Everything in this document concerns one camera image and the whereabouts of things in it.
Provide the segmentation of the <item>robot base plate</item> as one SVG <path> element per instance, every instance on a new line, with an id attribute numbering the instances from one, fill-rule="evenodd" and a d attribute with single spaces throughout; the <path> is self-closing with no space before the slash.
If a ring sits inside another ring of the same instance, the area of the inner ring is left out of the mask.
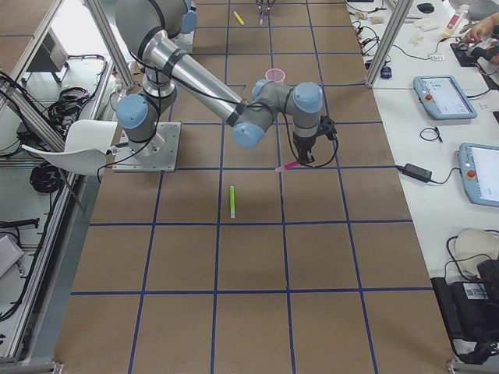
<path id="1" fill-rule="evenodd" d="M 121 143 L 125 146 L 115 149 L 115 172 L 173 172 L 176 166 L 179 139 L 182 124 L 180 122 L 159 122 L 156 135 L 142 149 L 142 145 L 130 142 L 128 134 L 121 131 Z"/>

